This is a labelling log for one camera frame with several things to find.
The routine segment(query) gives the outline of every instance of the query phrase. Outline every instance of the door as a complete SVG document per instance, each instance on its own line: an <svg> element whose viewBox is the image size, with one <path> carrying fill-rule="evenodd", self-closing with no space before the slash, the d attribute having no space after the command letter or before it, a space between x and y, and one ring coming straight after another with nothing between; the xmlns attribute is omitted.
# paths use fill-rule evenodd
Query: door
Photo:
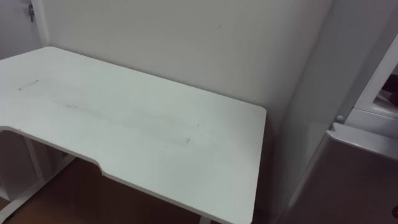
<svg viewBox="0 0 398 224"><path fill-rule="evenodd" d="M29 0L0 0L0 60L40 48Z"/></svg>

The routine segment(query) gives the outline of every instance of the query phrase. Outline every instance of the smudge mark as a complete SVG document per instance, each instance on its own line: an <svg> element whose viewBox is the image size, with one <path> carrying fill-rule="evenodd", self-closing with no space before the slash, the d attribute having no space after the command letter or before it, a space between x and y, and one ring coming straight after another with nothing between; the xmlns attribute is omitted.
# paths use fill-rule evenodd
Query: smudge mark
<svg viewBox="0 0 398 224"><path fill-rule="evenodd" d="M28 84L26 84L26 85L24 85L24 86L18 88L18 91L21 91L21 90L23 90L24 88L29 87L29 86L31 86L31 85L33 85L33 84L38 83L38 82L39 82L39 80L32 81L32 82L30 82L30 83L28 83Z"/></svg>
<svg viewBox="0 0 398 224"><path fill-rule="evenodd" d="M78 105L65 104L65 107L70 108L70 109L79 109Z"/></svg>

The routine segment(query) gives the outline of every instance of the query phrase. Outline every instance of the desk leg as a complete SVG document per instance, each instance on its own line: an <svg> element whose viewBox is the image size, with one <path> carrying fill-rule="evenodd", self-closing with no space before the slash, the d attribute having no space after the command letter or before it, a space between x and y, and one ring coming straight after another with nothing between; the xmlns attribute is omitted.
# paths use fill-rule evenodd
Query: desk leg
<svg viewBox="0 0 398 224"><path fill-rule="evenodd" d="M211 219L201 216L199 224L211 224Z"/></svg>

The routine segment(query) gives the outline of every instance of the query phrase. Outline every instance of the white desk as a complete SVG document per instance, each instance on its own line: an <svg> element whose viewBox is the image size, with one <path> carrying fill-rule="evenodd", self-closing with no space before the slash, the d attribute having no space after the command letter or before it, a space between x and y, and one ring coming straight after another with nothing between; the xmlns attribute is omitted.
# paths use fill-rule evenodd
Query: white desk
<svg viewBox="0 0 398 224"><path fill-rule="evenodd" d="M54 47L0 61L0 126L221 223L252 220L266 110Z"/></svg>

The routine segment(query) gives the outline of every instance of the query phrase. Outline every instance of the wooden floor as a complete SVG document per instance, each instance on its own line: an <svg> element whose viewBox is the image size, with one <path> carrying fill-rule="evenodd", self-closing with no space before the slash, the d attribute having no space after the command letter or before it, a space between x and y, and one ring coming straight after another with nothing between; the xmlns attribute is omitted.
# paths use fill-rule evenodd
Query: wooden floor
<svg viewBox="0 0 398 224"><path fill-rule="evenodd" d="M0 200L0 209L5 204ZM102 177L95 165L75 159L5 223L197 224L199 218L183 208Z"/></svg>

